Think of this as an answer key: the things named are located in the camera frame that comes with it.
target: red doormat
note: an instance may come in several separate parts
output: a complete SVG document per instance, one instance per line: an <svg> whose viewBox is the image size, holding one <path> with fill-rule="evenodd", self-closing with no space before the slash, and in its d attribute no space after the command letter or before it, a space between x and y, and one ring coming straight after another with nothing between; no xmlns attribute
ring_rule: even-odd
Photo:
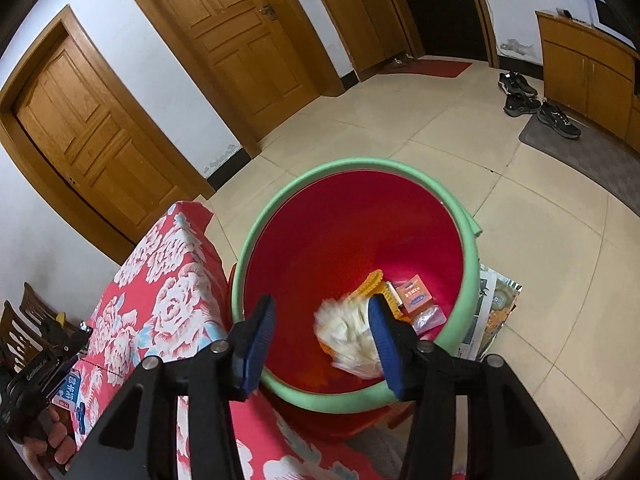
<svg viewBox="0 0 640 480"><path fill-rule="evenodd" d="M419 59L404 66L386 67L381 74L422 74L435 77L458 77L472 63L464 61L446 61L443 59Z"/></svg>

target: metal screw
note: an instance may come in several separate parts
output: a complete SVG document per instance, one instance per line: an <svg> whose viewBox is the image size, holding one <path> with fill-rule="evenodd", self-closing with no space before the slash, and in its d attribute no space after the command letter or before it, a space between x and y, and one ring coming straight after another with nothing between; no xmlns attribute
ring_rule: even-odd
<svg viewBox="0 0 640 480"><path fill-rule="evenodd" d="M144 361L142 361L142 367L145 370L153 370L160 364L160 359L158 359L155 355L151 357L147 357Z"/></svg>
<svg viewBox="0 0 640 480"><path fill-rule="evenodd" d="M491 368L501 368L502 365L504 364L504 359L501 358L499 355L491 354L487 356L486 363Z"/></svg>
<svg viewBox="0 0 640 480"><path fill-rule="evenodd" d="M434 345L433 341L420 340L416 344L416 348L421 354L430 354L436 349L436 345Z"/></svg>
<svg viewBox="0 0 640 480"><path fill-rule="evenodd" d="M229 350L229 343L224 339L218 339L217 341L211 343L209 348L214 354L222 354L223 352Z"/></svg>

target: dark doorway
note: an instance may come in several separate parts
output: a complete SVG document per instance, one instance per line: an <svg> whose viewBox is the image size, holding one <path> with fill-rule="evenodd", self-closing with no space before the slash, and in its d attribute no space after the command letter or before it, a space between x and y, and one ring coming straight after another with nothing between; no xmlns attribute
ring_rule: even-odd
<svg viewBox="0 0 640 480"><path fill-rule="evenodd" d="M425 54L487 61L474 0L407 0Z"/></svg>

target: floral fabric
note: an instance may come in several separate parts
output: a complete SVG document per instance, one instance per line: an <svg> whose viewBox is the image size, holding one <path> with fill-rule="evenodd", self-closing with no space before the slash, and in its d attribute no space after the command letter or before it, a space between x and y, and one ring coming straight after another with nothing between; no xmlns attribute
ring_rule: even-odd
<svg viewBox="0 0 640 480"><path fill-rule="evenodd" d="M72 414L82 446L127 376L149 355L164 361L193 356L224 338L228 285L222 261L204 231L212 218L201 204L178 202L156 222L116 273L87 323L87 357L76 365L81 385ZM369 462L345 445L307 443L260 393L232 402L245 480L378 480ZM178 478L190 480L188 400L178 400Z"/></svg>

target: television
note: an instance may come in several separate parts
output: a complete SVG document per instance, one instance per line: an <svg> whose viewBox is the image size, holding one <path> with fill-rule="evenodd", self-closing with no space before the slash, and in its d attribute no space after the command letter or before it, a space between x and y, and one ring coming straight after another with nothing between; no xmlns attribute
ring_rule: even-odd
<svg viewBox="0 0 640 480"><path fill-rule="evenodd" d="M600 30L612 35L620 41L636 48L633 41L628 38L628 33L620 20L616 17L611 7L604 0L588 0L591 24Z"/></svg>

